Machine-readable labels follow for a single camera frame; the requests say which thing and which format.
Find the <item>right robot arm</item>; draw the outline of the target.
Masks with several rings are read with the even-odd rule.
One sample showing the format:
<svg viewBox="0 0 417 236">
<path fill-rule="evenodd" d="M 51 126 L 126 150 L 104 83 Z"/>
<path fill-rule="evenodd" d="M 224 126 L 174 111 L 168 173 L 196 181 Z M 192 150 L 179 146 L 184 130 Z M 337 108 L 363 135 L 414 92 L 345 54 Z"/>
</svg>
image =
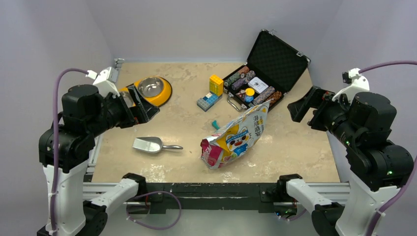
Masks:
<svg viewBox="0 0 417 236">
<path fill-rule="evenodd" d="M 360 91 L 349 98 L 346 92 L 336 96 L 313 86 L 288 105 L 294 122 L 310 109 L 308 125 L 329 132 L 346 149 L 351 171 L 347 202 L 325 198 L 298 174 L 279 178 L 277 196 L 299 202 L 321 236 L 372 236 L 388 204 L 399 198 L 415 172 L 411 154 L 388 139 L 396 108 L 377 93 Z"/>
</svg>

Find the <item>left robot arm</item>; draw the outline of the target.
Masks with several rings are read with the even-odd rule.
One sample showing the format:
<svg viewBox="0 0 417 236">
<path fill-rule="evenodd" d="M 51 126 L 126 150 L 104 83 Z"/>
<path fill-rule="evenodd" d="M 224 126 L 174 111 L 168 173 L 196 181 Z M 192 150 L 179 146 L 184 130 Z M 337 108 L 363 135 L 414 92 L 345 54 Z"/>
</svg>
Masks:
<svg viewBox="0 0 417 236">
<path fill-rule="evenodd" d="M 96 86 L 78 85 L 62 96 L 58 131 L 39 139 L 39 161 L 48 185 L 49 219 L 39 236 L 97 236 L 110 214 L 125 201 L 141 201 L 148 189 L 143 176 L 128 173 L 111 190 L 84 200 L 83 183 L 95 138 L 114 127 L 128 128 L 150 121 L 159 108 L 147 102 L 134 85 L 122 95 L 99 93 Z"/>
</svg>

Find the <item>colourful pet food bag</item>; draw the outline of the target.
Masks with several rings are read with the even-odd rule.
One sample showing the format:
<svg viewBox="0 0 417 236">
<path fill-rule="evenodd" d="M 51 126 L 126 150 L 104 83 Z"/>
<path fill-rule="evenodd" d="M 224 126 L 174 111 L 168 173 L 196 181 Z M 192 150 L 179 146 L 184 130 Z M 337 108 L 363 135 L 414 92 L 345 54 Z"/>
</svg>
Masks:
<svg viewBox="0 0 417 236">
<path fill-rule="evenodd" d="M 238 118 L 202 139 L 201 159 L 210 169 L 236 161 L 261 138 L 267 121 L 269 101 L 248 109 Z"/>
</svg>

